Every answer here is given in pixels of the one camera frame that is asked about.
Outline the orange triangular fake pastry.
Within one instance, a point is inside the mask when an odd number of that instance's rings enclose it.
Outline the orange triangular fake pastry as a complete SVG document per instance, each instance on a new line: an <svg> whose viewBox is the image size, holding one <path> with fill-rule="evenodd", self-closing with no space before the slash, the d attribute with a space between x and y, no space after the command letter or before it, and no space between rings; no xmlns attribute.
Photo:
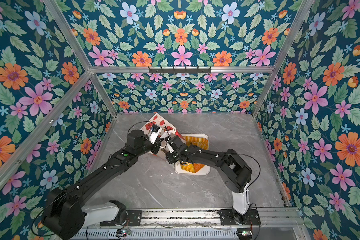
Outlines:
<svg viewBox="0 0 360 240"><path fill-rule="evenodd" d="M198 171L200 171L205 165L203 164L193 164L194 166L194 173L197 173Z"/></svg>

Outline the red and white paper bag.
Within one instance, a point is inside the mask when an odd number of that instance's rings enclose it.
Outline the red and white paper bag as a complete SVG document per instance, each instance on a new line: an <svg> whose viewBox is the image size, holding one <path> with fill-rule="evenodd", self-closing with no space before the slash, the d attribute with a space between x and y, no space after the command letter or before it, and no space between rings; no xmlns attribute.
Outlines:
<svg viewBox="0 0 360 240"><path fill-rule="evenodd" d="M166 153L171 150L171 147L167 143L169 137L174 138L175 136L179 137L183 143L186 143L186 140L183 136L178 132L177 128L172 125L169 121L167 121L164 117L155 113L144 125L140 128L146 135L150 136L152 134L152 126L153 124L157 125L159 129L158 138L164 138L165 140L162 142L160 150L155 156L166 160Z"/></svg>

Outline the long yellow fake bread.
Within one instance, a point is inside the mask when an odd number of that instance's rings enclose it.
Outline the long yellow fake bread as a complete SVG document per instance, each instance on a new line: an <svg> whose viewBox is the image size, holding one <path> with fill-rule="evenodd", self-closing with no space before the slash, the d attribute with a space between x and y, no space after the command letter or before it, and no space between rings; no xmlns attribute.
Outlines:
<svg viewBox="0 0 360 240"><path fill-rule="evenodd" d="M183 136L183 138L186 140L187 146L193 145L204 150L209 149L209 140L207 138L193 136Z"/></svg>

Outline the curved croissant fake bread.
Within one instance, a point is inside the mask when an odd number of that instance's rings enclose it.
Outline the curved croissant fake bread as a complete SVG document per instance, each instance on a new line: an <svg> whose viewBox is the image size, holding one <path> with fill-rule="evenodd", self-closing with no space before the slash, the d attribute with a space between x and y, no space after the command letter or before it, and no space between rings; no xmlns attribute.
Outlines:
<svg viewBox="0 0 360 240"><path fill-rule="evenodd" d="M189 172L189 173L195 173L195 167L191 163L184 163L180 164L180 167L183 171Z"/></svg>

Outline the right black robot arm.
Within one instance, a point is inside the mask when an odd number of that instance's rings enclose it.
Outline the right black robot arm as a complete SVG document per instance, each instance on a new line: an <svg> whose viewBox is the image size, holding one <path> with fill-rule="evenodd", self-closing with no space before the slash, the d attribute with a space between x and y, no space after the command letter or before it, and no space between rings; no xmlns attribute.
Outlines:
<svg viewBox="0 0 360 240"><path fill-rule="evenodd" d="M166 159L170 164L202 164L218 171L225 186L232 191L233 210L236 215L245 215L250 209L249 186L251 167L234 150L214 152L195 145L187 145L179 137L168 140Z"/></svg>

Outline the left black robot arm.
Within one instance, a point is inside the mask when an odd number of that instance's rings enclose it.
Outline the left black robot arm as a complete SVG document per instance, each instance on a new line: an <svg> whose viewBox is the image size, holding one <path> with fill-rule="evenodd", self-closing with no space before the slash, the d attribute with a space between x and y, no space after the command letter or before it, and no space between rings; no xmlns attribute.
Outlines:
<svg viewBox="0 0 360 240"><path fill-rule="evenodd" d="M143 131L131 131L125 146L110 155L97 170L63 190L56 189L48 194L42 224L63 240L72 238L89 219L90 215L82 210L86 202L112 179L131 168L139 156L158 153L163 140L157 137L151 141Z"/></svg>

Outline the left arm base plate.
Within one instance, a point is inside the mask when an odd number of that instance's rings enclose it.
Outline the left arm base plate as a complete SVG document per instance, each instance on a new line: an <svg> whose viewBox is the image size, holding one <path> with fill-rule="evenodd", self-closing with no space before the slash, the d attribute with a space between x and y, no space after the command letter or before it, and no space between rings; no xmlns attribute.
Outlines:
<svg viewBox="0 0 360 240"><path fill-rule="evenodd" d="M138 227L142 220L143 211L141 210L125 210L121 214L117 214L116 218L111 221L100 223L102 227Z"/></svg>

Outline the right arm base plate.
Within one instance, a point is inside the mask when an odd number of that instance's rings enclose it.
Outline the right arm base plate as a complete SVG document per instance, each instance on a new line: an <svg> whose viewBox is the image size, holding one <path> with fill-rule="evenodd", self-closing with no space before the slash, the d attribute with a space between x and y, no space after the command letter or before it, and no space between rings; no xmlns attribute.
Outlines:
<svg viewBox="0 0 360 240"><path fill-rule="evenodd" d="M256 209L249 209L244 215L233 209L221 209L217 211L217 214L220 216L221 225L223 226L261 225L259 212Z"/></svg>

